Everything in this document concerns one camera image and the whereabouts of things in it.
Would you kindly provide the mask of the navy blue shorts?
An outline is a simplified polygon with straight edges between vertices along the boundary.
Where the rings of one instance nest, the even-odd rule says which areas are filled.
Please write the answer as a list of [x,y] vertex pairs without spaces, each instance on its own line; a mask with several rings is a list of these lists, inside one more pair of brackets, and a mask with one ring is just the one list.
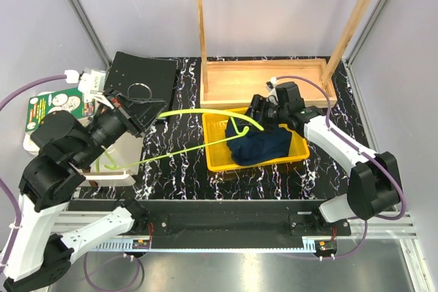
[[239,166],[250,166],[287,157],[293,133],[283,127],[268,127],[267,131],[253,128],[248,122],[232,119],[227,122],[225,137],[236,137],[245,127],[250,131],[242,137],[227,141],[232,160]]

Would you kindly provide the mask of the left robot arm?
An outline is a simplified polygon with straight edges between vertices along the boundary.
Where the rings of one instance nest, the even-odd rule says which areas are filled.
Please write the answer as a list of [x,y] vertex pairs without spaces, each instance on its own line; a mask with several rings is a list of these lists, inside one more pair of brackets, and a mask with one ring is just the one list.
[[46,115],[31,134],[39,153],[23,170],[19,183],[19,217],[3,253],[6,291],[35,291],[57,282],[71,265],[101,243],[125,233],[149,229],[148,211],[135,199],[122,202],[105,217],[69,233],[52,229],[84,182],[82,170],[95,162],[122,135],[144,137],[166,102],[129,98],[106,90],[87,125],[72,113]]

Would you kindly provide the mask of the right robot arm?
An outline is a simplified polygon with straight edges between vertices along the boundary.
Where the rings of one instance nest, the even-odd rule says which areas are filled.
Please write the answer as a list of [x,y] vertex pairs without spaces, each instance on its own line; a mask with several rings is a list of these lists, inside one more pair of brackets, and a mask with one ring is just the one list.
[[382,217],[383,211],[397,204],[401,210],[393,219],[404,215],[406,200],[394,155],[363,146],[332,123],[328,112],[305,105],[296,83],[271,79],[267,87],[269,96],[253,96],[248,116],[264,128],[287,125],[331,156],[349,178],[347,192],[321,203],[305,216],[305,225],[325,235],[342,220]]

